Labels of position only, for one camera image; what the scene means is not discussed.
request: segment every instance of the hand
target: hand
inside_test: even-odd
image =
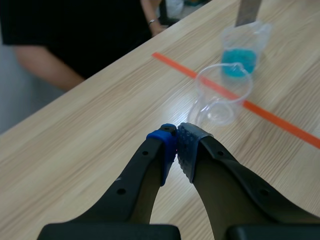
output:
[[[150,30],[152,33],[152,37],[157,36],[159,33],[162,33],[166,28],[162,26],[159,22],[154,21],[150,24]]]

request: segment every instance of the bracelet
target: bracelet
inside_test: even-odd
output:
[[[156,20],[154,20],[154,19],[151,19],[150,21],[149,21],[149,23],[148,23],[148,25],[150,26],[152,23],[154,23]]]

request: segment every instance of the blue liquid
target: blue liquid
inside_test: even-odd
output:
[[[241,63],[243,68],[251,74],[257,64],[257,55],[254,51],[244,48],[235,48],[224,51],[221,62],[223,64]],[[245,74],[238,67],[223,66],[223,72],[230,77],[244,77]]]

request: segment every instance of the wood grain surface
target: wood grain surface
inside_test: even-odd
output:
[[[220,34],[235,24],[239,3],[211,1],[4,133],[1,240],[35,240],[45,224],[83,213],[148,133],[186,121],[197,97],[193,80],[151,55],[160,52],[196,72],[218,63]],[[319,136],[320,1],[265,0],[258,19],[273,30],[249,100]],[[295,204],[320,215],[317,148],[245,109],[233,124],[206,130]],[[177,162],[151,221],[178,226],[184,240],[213,239],[200,197]]]

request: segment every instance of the measuring cup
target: measuring cup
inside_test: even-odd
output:
[[[195,82],[198,99],[187,120],[201,128],[232,123],[253,88],[253,80],[241,63],[208,66],[197,75]]]
[[[223,64],[241,63],[244,69],[253,73],[258,65],[260,55],[266,47],[271,33],[272,25],[255,21],[242,26],[230,26],[222,33]],[[227,72],[232,77],[243,77],[241,72]]]

